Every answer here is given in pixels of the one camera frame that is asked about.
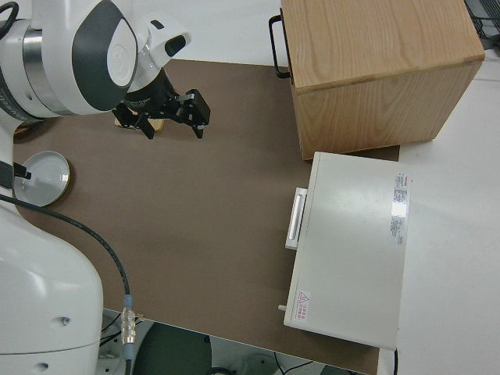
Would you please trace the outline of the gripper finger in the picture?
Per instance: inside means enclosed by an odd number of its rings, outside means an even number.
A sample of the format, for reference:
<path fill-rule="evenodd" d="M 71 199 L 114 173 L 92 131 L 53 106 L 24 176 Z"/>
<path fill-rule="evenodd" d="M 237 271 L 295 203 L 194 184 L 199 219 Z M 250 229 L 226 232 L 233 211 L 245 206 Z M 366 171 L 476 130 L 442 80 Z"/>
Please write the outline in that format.
<path fill-rule="evenodd" d="M 3 188 L 13 188 L 16 177 L 25 180 L 30 179 L 30 172 L 24 165 L 19 163 L 8 164 L 7 162 L 0 162 L 0 185 Z"/>

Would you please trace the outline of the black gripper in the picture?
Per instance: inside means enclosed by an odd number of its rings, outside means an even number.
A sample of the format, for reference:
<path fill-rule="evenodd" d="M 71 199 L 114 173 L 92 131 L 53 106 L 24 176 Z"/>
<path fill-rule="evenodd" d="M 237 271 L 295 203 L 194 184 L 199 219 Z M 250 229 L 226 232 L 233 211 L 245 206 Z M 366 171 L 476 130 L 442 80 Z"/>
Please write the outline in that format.
<path fill-rule="evenodd" d="M 124 104 L 120 103 L 112 113 L 122 128 L 140 130 L 147 139 L 152 140 L 155 129 L 144 113 L 158 113 L 166 103 L 169 120 L 189 126 L 197 139 L 203 138 L 204 129 L 210 121 L 211 110 L 208 104 L 197 89 L 178 95 L 165 70 L 160 70 L 150 84 L 128 92 L 124 97 Z"/>

